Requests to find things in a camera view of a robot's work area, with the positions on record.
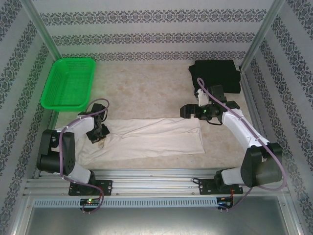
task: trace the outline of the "folded black cloth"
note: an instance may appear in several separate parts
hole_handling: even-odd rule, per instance
[[[197,78],[204,80],[205,87],[222,85],[225,93],[240,93],[240,72],[232,60],[196,60],[189,67],[195,93],[200,89]]]

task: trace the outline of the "black bracket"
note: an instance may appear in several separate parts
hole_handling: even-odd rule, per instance
[[[214,179],[192,179],[192,182],[199,185],[200,195],[218,195],[218,194],[243,194],[244,191],[239,185],[230,185],[229,187],[218,188]]]
[[[104,196],[111,196],[112,183],[112,180],[97,180],[95,186],[103,190]],[[70,183],[68,194],[69,196],[99,196],[100,191],[89,186]]]

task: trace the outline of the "floral striped wall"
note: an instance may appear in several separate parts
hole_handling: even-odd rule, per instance
[[[313,234],[312,15],[312,0],[287,0],[245,71],[267,138],[284,148],[305,234]]]
[[[51,111],[40,97],[53,59],[18,0],[0,0],[0,234],[35,170]]]
[[[273,0],[34,0],[64,57],[239,64]]]

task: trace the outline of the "green plastic basket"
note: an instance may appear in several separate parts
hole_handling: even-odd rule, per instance
[[[41,105],[57,112],[84,111],[88,105],[96,63],[91,58],[62,58],[50,71]]]

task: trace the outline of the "white cloth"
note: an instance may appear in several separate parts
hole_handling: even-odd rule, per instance
[[[197,118],[106,120],[107,137],[92,144],[86,135],[76,143],[81,165],[106,161],[204,153]]]

